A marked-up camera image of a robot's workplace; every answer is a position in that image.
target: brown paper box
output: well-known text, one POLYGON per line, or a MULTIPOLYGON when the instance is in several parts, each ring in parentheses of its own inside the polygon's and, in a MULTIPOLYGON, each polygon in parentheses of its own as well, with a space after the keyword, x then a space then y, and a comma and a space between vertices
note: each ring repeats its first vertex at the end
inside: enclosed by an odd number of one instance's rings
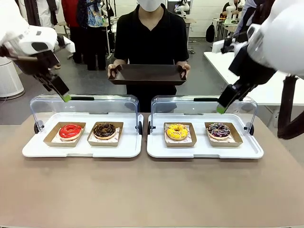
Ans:
POLYGON ((44 143, 48 146, 61 146, 61 147, 76 147, 77 143, 79 142, 82 134, 85 132, 86 125, 85 123, 80 123, 80 122, 59 122, 56 124, 56 126, 50 131, 50 133, 45 137, 43 140, 44 143), (82 131, 80 133, 80 136, 76 139, 75 142, 70 142, 70 143, 57 143, 57 142, 52 142, 53 138, 56 136, 60 128, 64 127, 65 125, 68 124, 78 124, 81 126, 82 131))
POLYGON ((222 123, 222 122, 218 122, 218 123, 224 124, 230 128, 230 134, 232 135, 235 142, 231 143, 231 142, 226 142, 225 140, 223 140, 222 142, 213 141, 208 134, 208 127, 214 123, 215 122, 206 122, 205 123, 207 136, 209 138, 209 142, 210 142, 211 146, 238 147, 243 143, 243 140, 242 140, 241 136, 239 135, 239 133, 237 132, 234 125, 232 123, 222 123))
POLYGON ((196 135, 195 135, 195 131, 193 128, 192 123, 164 123, 163 127, 165 129, 166 124, 182 124, 182 125, 187 125, 189 126, 189 131, 190 131, 190 135, 191 135, 191 139, 192 142, 188 142, 188 143, 170 143, 170 142, 166 142, 167 147, 192 147, 196 144, 196 135))
POLYGON ((106 123, 109 123, 109 124, 113 124, 115 126, 115 128, 119 128, 119 135, 118 135, 118 142, 90 142, 89 139, 90 139, 90 136, 91 134, 93 134, 93 130, 94 128, 96 127, 96 125, 99 125, 99 124, 102 124, 104 122, 96 122, 94 124, 94 127, 92 128, 88 138, 87 138, 87 141, 88 143, 91 145, 91 146, 118 146, 118 143, 119 143, 119 140, 120 140, 120 136, 122 135, 122 132, 123 132, 123 127, 124 127, 124 123, 123 122, 106 122, 106 123))

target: white face mask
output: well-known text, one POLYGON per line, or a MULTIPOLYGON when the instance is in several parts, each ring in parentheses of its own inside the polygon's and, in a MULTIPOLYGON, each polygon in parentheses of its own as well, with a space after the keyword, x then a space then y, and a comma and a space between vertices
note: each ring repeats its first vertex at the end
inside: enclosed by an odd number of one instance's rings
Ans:
POLYGON ((156 11, 162 3, 162 0, 137 0, 140 6, 147 12, 156 11))

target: clear plastic cover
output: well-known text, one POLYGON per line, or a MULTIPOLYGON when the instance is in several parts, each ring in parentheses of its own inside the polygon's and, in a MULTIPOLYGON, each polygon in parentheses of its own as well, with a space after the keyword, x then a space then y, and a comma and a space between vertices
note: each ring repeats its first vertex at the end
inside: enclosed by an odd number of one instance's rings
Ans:
POLYGON ((30 108, 36 126, 41 132, 53 115, 58 113, 75 114, 134 114, 134 126, 138 130, 138 100, 128 95, 71 95, 72 100, 65 103, 58 95, 40 95, 33 98, 30 108))
POLYGON ((189 115, 235 115, 244 123, 244 130, 250 132, 257 113, 257 104, 249 97, 243 101, 235 101, 224 114, 217 113, 218 96, 157 96, 151 103, 151 132, 154 122, 165 114, 189 115))

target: donut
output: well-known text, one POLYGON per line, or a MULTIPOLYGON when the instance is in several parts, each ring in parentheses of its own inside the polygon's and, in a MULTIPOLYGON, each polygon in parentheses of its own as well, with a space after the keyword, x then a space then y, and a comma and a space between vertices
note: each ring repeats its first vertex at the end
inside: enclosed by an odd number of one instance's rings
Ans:
POLYGON ((93 130, 93 134, 97 139, 111 139, 115 133, 115 126, 111 123, 101 123, 93 130))
POLYGON ((183 140, 188 135, 188 130, 185 125, 182 124, 171 124, 166 131, 169 138, 174 140, 183 140))
POLYGON ((217 140, 224 140, 230 135, 230 128, 222 123, 213 123, 207 130, 208 135, 217 140))
POLYGON ((60 139, 63 141, 74 140, 80 136, 81 126, 77 124, 68 124, 59 130, 60 139))

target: white tray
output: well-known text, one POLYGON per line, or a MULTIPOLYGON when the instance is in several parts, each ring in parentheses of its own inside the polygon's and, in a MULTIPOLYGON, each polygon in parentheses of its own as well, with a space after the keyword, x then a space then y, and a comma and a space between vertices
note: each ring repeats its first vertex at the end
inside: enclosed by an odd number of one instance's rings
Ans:
MULTIPOLYGON (((143 123, 143 116, 138 116, 143 123)), ((86 114, 57 113, 45 123, 45 129, 23 148, 26 157, 96 157, 96 158, 131 158, 141 151, 142 136, 135 129, 135 113, 86 114), (89 133, 96 122, 123 122, 123 132, 117 147, 91 146, 87 142, 89 133), (76 147, 54 147, 46 145, 43 140, 58 122, 85 122, 85 132, 76 147)))
POLYGON ((160 114, 153 115, 156 129, 148 135, 147 152, 155 158, 241 158, 258 159, 264 151, 256 139, 244 130, 244 123, 234 114, 160 114), (197 137, 194 147, 168 148, 165 144, 163 124, 165 122, 192 123, 197 137), (243 143, 239 147, 212 147, 206 134, 205 122, 233 123, 243 143))

